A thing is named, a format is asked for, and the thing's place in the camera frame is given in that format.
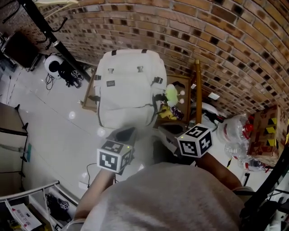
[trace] brick wall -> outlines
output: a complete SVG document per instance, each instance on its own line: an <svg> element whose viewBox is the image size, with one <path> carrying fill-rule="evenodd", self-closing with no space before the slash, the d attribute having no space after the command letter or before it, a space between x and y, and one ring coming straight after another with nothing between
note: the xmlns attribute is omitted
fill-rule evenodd
<svg viewBox="0 0 289 231"><path fill-rule="evenodd" d="M17 6L0 11L2 20ZM81 0L41 7L76 59L97 65L115 49L150 49L167 73L191 75L202 63L203 86L221 95L227 114L280 104L289 112L289 2L287 0ZM21 30L31 41L44 36L22 9L1 31ZM46 44L38 45L43 53Z"/></svg>

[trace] white tile floor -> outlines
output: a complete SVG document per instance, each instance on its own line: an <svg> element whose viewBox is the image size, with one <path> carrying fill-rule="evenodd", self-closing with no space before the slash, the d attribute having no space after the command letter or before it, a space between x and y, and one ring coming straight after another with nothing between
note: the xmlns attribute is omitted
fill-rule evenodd
<svg viewBox="0 0 289 231"><path fill-rule="evenodd" d="M59 180L63 187L80 198L85 190L79 187L79 181L88 182L86 166L96 162L96 149L101 139L97 136L97 116L92 111L82 109L78 103L78 100L84 99L88 82L84 80L83 86L76 89L68 88L65 81L60 79L48 91L44 82L46 76L42 62L29 73L18 67L11 74L10 85L9 77L2 77L0 102L11 106L20 104L22 120L29 123L28 142L32 144L32 153L30 162L24 165L25 189ZM69 117L71 112L75 113L73 119ZM117 176L118 180L136 173L141 165L152 163L153 133L149 131L138 139L135 159L125 169L123 176ZM215 133L213 143L214 148L210 152L226 166L229 158L224 154L224 145L218 141ZM241 181L244 180L245 171L238 167L235 160L232 160L229 169ZM89 166L91 181L98 171L96 165ZM247 185L257 190L269 174L251 172ZM288 190L288 179L282 182L280 189Z"/></svg>

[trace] person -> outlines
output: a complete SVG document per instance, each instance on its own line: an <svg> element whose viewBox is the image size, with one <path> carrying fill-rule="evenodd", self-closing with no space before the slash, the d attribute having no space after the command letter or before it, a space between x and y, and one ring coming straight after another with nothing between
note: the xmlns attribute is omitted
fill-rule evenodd
<svg viewBox="0 0 289 231"><path fill-rule="evenodd" d="M65 230L238 230L239 179L212 155L196 166L159 163L113 184L101 169Z"/></svg>

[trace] black pole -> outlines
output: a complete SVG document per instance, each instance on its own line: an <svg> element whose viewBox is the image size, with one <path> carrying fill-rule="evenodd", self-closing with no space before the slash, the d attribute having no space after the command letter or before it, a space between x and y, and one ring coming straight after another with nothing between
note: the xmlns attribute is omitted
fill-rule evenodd
<svg viewBox="0 0 289 231"><path fill-rule="evenodd" d="M23 8L28 13L29 17L38 26L42 33L48 37L53 46L63 55L63 58L88 82L90 81L90 76L83 70L83 68L78 64L75 58L67 50L67 48L59 41L52 33L52 28L49 26L48 22L44 19L43 15L40 13L36 5L32 0L17 0Z"/></svg>

